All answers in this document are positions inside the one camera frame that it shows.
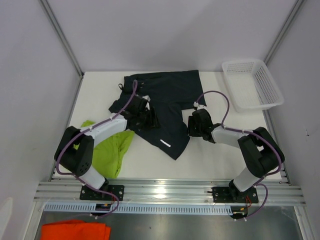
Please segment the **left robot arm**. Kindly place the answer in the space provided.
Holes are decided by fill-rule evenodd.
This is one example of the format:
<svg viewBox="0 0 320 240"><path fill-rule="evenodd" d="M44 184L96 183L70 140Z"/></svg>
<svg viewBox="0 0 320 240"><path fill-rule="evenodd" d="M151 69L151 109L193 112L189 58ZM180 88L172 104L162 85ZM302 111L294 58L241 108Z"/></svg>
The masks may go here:
<svg viewBox="0 0 320 240"><path fill-rule="evenodd" d="M54 154L56 169L64 167L68 170L67 175L91 186L91 194L97 200L103 200L108 196L109 188L105 185L106 178L92 164L94 148L118 133L127 132L130 127L151 130L159 126L149 95L134 95L124 109L99 123L82 128L68 127Z"/></svg>

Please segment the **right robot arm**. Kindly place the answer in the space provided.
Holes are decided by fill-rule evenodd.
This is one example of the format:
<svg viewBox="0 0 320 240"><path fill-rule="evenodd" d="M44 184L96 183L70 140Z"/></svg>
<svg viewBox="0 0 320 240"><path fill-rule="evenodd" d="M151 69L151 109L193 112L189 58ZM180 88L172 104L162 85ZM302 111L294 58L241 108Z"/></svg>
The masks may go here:
<svg viewBox="0 0 320 240"><path fill-rule="evenodd" d="M214 124L205 108L195 110L188 117L188 135L200 137L213 144L224 144L240 149L244 170L229 183L228 196L234 202L246 197L247 190L282 168L285 156L264 127L252 131Z"/></svg>

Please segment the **lime green shorts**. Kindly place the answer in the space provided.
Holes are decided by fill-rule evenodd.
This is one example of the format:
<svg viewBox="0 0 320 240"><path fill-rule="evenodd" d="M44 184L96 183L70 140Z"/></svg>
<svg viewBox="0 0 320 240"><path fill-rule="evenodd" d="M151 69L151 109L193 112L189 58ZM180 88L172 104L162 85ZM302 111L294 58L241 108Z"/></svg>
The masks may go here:
<svg viewBox="0 0 320 240"><path fill-rule="evenodd" d="M117 178L135 134L127 129L127 120L121 116L104 123L87 120L80 131L92 138L92 167L107 179Z"/></svg>

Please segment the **dark navy shorts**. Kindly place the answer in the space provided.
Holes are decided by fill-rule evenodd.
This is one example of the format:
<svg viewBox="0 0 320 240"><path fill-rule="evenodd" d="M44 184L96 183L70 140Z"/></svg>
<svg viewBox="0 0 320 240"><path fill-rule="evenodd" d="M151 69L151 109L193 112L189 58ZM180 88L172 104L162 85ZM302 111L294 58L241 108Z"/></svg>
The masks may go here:
<svg viewBox="0 0 320 240"><path fill-rule="evenodd" d="M109 107L110 112L119 112L127 103L134 81L137 81L137 95L150 97L149 104L154 108L159 127L143 130L133 124L130 130L177 160L190 140L182 111L192 109L194 102L203 93L199 71L138 73L125 76L124 84L119 87L120 97Z"/></svg>

